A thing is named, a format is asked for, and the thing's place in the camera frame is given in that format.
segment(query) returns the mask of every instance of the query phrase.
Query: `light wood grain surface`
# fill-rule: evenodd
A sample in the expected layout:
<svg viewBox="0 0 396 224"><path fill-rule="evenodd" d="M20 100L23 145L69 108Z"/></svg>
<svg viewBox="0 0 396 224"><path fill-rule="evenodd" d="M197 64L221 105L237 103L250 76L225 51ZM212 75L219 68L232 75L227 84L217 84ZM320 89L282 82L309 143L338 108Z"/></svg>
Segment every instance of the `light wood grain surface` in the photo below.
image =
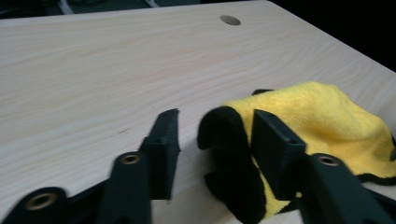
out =
<svg viewBox="0 0 396 224"><path fill-rule="evenodd" d="M0 21L0 219L34 189L74 195L106 179L159 113L178 108L174 197L152 202L153 223L238 223L205 187L199 121L256 89L307 80L338 86L396 134L396 74L270 2Z"/></svg>

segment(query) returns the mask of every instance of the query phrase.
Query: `wooden table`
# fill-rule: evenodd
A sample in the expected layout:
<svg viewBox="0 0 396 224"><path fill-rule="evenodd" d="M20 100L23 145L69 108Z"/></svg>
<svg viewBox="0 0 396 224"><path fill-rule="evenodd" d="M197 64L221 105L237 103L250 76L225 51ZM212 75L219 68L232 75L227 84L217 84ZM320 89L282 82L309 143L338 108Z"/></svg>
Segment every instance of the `wooden table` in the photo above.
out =
<svg viewBox="0 0 396 224"><path fill-rule="evenodd" d="M153 223L238 223L205 187L199 121L224 101L307 80L338 86L396 134L396 74L270 2L0 21L0 217L34 189L74 195L106 179L159 113L178 108L174 197L152 202Z"/></svg>

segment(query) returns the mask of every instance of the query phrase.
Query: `black fabric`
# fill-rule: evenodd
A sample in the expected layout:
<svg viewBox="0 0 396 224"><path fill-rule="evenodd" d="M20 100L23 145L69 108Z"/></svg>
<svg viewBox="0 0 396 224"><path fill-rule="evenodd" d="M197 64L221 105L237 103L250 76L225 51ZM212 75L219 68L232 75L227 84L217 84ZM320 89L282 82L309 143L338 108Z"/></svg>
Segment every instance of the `black fabric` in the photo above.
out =
<svg viewBox="0 0 396 224"><path fill-rule="evenodd" d="M265 197L260 172L212 172L205 176L212 194L245 224L257 224L265 214Z"/></svg>
<svg viewBox="0 0 396 224"><path fill-rule="evenodd" d="M211 151L216 166L216 171L205 176L212 194L242 223L259 223L265 214L264 186L251 160L240 115L228 106L208 112L197 141L198 148Z"/></svg>

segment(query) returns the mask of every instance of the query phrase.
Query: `yellow towel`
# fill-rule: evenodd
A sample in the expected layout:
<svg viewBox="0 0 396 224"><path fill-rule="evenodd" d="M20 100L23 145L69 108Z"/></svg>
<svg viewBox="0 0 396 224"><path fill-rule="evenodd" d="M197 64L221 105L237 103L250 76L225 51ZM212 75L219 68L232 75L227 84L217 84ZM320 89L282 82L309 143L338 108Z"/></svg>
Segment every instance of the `yellow towel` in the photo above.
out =
<svg viewBox="0 0 396 224"><path fill-rule="evenodd" d="M297 133L307 144L307 154L331 154L341 159L362 180L395 183L396 162L389 160L394 145L387 125L379 117L355 105L333 85L306 82L230 101L224 106L239 114L248 147L253 112L260 109L277 115ZM289 202L276 200L262 174L261 179L266 218L279 213Z"/></svg>

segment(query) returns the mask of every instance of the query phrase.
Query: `brass screw hole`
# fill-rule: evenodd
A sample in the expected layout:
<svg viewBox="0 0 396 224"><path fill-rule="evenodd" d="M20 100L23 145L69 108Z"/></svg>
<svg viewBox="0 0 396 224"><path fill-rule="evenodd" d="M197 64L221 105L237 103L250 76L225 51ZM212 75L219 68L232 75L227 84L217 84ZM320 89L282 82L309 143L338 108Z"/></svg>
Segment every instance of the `brass screw hole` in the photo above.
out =
<svg viewBox="0 0 396 224"><path fill-rule="evenodd" d="M330 166L338 166L339 165L338 161L336 161L335 159L333 159L331 157L327 157L327 156L321 156L318 158L318 160L325 165L330 165Z"/></svg>
<svg viewBox="0 0 396 224"><path fill-rule="evenodd" d="M56 198L57 196L54 193L42 193L27 201L25 208L27 210L42 209L53 204L56 201Z"/></svg>
<svg viewBox="0 0 396 224"><path fill-rule="evenodd" d="M240 25L241 24L241 21L233 16L222 15L222 16L220 16L220 19L229 25Z"/></svg>
<svg viewBox="0 0 396 224"><path fill-rule="evenodd" d="M140 157L138 157L136 155L124 156L121 160L121 162L124 163L125 165L134 164L139 161L140 161Z"/></svg>

